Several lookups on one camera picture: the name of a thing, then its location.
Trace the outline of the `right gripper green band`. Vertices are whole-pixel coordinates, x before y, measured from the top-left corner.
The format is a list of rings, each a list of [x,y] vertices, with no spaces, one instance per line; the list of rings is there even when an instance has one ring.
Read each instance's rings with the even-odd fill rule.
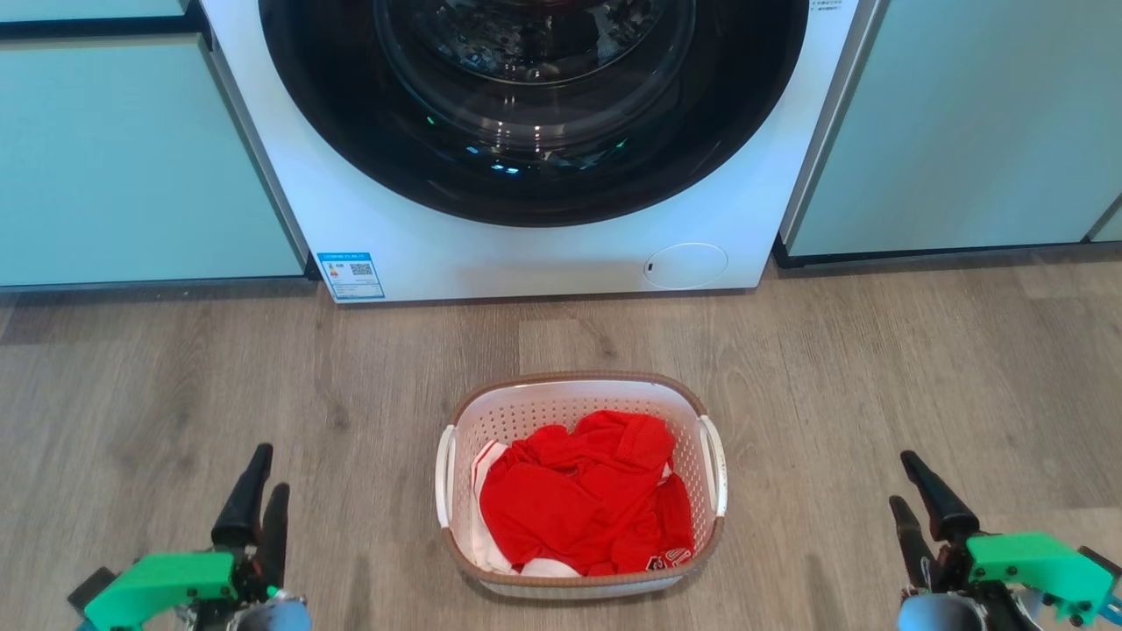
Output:
[[[902,591],[898,630],[1039,630],[1040,615],[1076,630],[1119,628],[1119,567],[1052,534],[978,534],[980,519],[913,450],[900,454],[929,516],[938,554],[914,512],[890,496],[898,546],[911,586]]]

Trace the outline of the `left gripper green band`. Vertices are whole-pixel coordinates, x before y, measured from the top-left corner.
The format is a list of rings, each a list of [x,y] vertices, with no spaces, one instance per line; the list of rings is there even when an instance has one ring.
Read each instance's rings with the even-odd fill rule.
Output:
[[[172,613],[185,630],[309,630],[306,598],[284,586],[288,554],[286,483],[261,516],[273,445],[257,443],[211,528],[214,547],[144,556],[125,571],[100,568],[83,582],[85,630],[142,630]],[[258,559],[252,549],[258,545]]]

